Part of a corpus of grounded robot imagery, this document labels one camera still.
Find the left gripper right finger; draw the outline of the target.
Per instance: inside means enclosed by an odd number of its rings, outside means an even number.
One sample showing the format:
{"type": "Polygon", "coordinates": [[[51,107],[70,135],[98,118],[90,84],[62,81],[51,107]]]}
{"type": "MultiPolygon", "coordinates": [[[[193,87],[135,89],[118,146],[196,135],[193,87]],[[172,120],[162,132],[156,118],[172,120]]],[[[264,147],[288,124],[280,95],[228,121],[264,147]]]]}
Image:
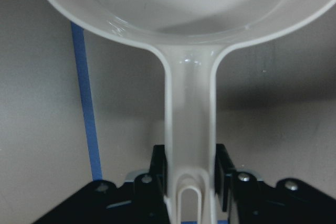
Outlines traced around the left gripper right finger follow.
{"type": "Polygon", "coordinates": [[[228,223],[335,223],[335,199],[295,178],[274,187],[237,169],[223,144],[216,145],[215,192],[228,223]]]}

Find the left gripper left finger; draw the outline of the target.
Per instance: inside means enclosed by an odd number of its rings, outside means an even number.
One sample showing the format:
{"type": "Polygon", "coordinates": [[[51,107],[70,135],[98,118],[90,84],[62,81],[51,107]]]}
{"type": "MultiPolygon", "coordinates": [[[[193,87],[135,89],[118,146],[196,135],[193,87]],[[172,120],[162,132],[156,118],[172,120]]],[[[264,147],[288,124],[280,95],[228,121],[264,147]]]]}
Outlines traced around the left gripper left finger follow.
{"type": "Polygon", "coordinates": [[[167,223],[164,145],[153,148],[150,168],[117,187],[95,180],[64,200],[36,223],[167,223]]]}

